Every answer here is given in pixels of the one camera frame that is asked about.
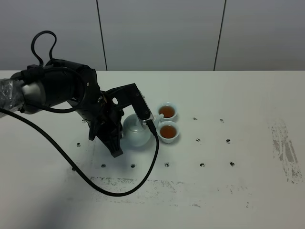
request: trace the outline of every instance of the table surface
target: table surface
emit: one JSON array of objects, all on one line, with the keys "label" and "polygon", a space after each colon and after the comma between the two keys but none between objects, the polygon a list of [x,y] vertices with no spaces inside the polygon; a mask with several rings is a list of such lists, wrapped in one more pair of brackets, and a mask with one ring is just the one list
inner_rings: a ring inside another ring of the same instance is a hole
[{"label": "table surface", "polygon": [[[122,198],[96,192],[43,136],[2,118],[1,228],[304,228],[304,75],[98,72],[103,90],[136,83],[153,113],[165,101],[178,106],[179,139],[160,144],[148,181]],[[124,111],[123,119],[133,113]],[[113,158],[98,139],[88,140],[77,113],[22,116],[109,191],[136,186],[153,158],[153,138],[140,148],[122,141],[124,154]]]}]

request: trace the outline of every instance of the tea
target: tea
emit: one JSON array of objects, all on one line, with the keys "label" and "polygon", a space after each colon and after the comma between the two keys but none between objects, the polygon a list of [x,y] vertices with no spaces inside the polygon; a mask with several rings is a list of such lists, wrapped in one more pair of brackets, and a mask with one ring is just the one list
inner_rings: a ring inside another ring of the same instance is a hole
[{"label": "tea", "polygon": [[177,130],[175,127],[173,127],[171,125],[165,125],[161,128],[160,134],[162,137],[165,137],[165,138],[173,138],[176,136]]},{"label": "tea", "polygon": [[171,118],[175,114],[175,109],[171,106],[163,106],[160,108],[159,114],[164,114],[164,118]]}]

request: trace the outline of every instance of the wall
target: wall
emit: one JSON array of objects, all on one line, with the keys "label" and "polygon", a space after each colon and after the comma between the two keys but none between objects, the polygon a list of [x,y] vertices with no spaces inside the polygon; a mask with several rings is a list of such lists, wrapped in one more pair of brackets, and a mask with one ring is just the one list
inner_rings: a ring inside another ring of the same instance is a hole
[{"label": "wall", "polygon": [[[0,70],[37,64],[30,44],[42,30],[57,34],[54,58],[97,70],[305,70],[304,7],[303,0],[4,0]],[[45,63],[52,44],[43,35],[35,45]]]}]

